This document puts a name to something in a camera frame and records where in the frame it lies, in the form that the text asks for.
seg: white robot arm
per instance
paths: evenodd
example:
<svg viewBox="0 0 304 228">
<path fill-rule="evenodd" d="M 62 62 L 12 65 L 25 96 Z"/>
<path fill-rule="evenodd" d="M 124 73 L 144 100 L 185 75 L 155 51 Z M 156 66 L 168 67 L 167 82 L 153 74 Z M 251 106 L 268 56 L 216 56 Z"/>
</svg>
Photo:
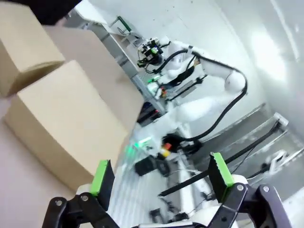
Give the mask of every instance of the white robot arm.
<svg viewBox="0 0 304 228">
<path fill-rule="evenodd" d="M 169 133 L 175 132 L 177 129 L 180 132 L 185 132 L 184 135 L 190 137 L 187 141 L 197 140 L 210 133 L 225 113 L 247 92 L 247 80 L 239 70 L 207 58 L 207 54 L 202 49 L 192 47 L 180 41 L 171 42 L 168 45 L 168 49 L 168 55 L 170 56 L 164 57 L 163 59 L 166 59 L 164 63 L 154 71 L 155 73 L 159 73 L 161 70 L 164 70 L 165 74 L 157 82 L 149 84 L 151 92 L 159 92 L 158 88 L 160 85 L 169 83 L 185 72 L 187 68 L 189 69 L 193 65 L 193 55 L 200 60 L 205 74 L 219 77 L 223 80 L 225 91 L 217 96 L 204 97 L 170 108 L 165 115 L 144 127 L 146 134 L 143 135 L 152 134 L 151 138 L 155 140 L 156 145 L 159 145 L 156 146 L 157 150 L 161 146 L 162 138 Z M 219 111 L 223 111 L 223 113 L 217 120 L 217 123 L 205 134 L 191 137 L 189 130 L 185 131 L 184 126 L 187 123 L 200 119 L 207 114 L 218 113 Z"/>
</svg>

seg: green led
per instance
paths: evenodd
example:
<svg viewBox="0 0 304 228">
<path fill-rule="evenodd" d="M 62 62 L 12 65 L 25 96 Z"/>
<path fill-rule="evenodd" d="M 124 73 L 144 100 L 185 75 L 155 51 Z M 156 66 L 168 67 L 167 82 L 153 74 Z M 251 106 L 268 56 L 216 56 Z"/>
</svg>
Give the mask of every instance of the green led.
<svg viewBox="0 0 304 228">
<path fill-rule="evenodd" d="M 132 148 L 131 146 L 128 146 L 126 149 L 126 154 L 128 157 L 134 157 L 136 154 L 136 149 Z"/>
</svg>

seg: green gripper pad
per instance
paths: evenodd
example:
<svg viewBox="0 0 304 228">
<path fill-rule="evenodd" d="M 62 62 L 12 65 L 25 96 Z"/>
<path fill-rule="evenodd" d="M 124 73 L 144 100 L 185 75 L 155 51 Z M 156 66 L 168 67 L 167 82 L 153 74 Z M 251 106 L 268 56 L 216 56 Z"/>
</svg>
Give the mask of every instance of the green gripper pad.
<svg viewBox="0 0 304 228">
<path fill-rule="evenodd" d="M 220 153 L 210 153 L 208 175 L 218 202 L 223 202 L 234 181 Z"/>
<path fill-rule="evenodd" d="M 104 210 L 108 210 L 109 207 L 114 179 L 110 160 L 101 160 L 91 184 L 90 193 L 97 198 Z"/>
</svg>

